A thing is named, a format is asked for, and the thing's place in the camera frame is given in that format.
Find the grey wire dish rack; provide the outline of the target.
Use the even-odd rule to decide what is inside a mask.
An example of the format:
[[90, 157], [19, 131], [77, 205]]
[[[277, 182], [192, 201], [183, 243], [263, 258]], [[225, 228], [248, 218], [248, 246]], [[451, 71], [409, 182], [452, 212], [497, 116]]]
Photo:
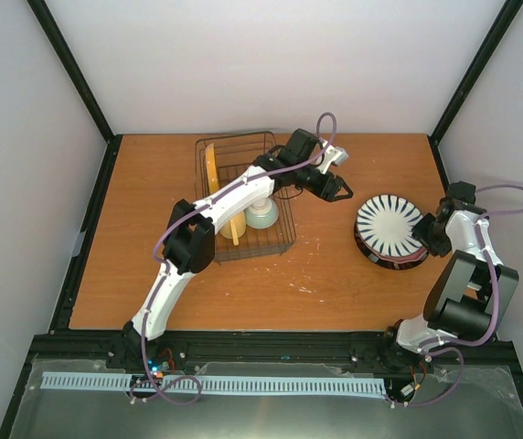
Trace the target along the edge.
[[[209, 194], [206, 169], [206, 148], [213, 146], [219, 183], [222, 186], [241, 175], [251, 162], [276, 146], [276, 139], [269, 131], [231, 134], [216, 137], [202, 137], [195, 143], [195, 198]], [[290, 197], [294, 192], [281, 189], [272, 196], [278, 209], [276, 222], [267, 229], [254, 229], [248, 226], [244, 235], [239, 237], [239, 244], [218, 235], [214, 261], [217, 263], [250, 259], [265, 255], [283, 254], [294, 244], [296, 239], [294, 215]]]

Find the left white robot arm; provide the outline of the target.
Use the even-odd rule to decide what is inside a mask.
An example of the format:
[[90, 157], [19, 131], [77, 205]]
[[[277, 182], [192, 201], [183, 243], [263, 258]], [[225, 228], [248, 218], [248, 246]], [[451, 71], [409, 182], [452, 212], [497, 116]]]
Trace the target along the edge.
[[160, 263], [155, 282], [128, 323], [138, 336], [127, 347], [128, 359], [143, 369], [157, 362], [159, 346], [154, 339], [165, 333], [168, 318], [191, 279], [212, 263], [216, 235], [229, 220], [284, 187], [298, 187], [327, 202], [352, 198], [344, 178], [329, 170], [347, 159], [344, 148], [299, 128], [285, 145], [257, 156], [225, 187], [194, 202], [179, 200], [155, 245], [155, 259]]

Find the white blue striped plate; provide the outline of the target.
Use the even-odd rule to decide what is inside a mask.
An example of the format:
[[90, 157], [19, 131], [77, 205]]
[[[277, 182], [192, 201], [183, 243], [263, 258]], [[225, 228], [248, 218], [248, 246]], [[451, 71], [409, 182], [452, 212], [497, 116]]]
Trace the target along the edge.
[[355, 232], [377, 255], [404, 258], [423, 250], [412, 236], [412, 228], [421, 219], [421, 211], [406, 198], [382, 194], [358, 209]]

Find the light green ceramic bowl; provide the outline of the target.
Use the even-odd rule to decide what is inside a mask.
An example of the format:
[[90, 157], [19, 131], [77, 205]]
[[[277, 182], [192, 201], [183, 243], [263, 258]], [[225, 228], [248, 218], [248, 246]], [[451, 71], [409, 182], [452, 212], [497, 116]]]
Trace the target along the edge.
[[253, 202], [244, 210], [246, 224], [256, 230], [270, 228], [279, 218], [279, 210], [271, 198]]

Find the yellow ceramic mug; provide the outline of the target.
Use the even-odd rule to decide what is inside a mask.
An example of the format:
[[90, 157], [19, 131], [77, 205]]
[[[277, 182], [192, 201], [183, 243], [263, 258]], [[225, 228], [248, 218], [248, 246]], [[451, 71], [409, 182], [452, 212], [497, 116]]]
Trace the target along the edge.
[[240, 237], [245, 234], [246, 228], [246, 218], [242, 211], [230, 218], [229, 221], [221, 227], [219, 234], [229, 240], [234, 246], [239, 246]]

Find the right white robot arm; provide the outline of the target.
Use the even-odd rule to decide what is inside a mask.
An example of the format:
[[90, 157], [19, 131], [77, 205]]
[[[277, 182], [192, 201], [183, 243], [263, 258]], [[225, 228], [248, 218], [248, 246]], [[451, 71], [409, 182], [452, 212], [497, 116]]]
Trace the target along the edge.
[[386, 368], [414, 366], [443, 346], [482, 346], [496, 333], [519, 275], [496, 255], [489, 237], [492, 214], [475, 204], [477, 192], [464, 181], [450, 184], [436, 212], [412, 229], [429, 254], [450, 259], [422, 313], [384, 332], [379, 361]]

